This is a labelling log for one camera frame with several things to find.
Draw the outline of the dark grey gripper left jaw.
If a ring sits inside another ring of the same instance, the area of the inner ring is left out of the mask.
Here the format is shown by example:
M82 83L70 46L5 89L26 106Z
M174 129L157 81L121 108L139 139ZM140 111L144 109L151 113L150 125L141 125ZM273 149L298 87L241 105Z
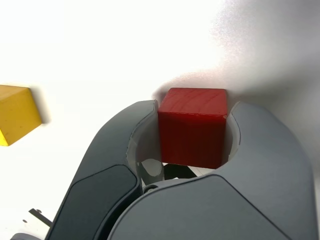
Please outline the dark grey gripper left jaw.
M105 240L144 186L163 181L158 102L136 102L111 118L90 143L46 235Z

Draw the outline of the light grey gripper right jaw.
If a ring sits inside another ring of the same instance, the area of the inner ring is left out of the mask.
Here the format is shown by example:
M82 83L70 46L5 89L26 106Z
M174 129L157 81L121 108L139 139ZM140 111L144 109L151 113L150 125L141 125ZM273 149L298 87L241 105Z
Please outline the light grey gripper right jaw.
M204 176L156 188L117 220L111 240L312 240L310 160L264 108L231 110L229 160Z

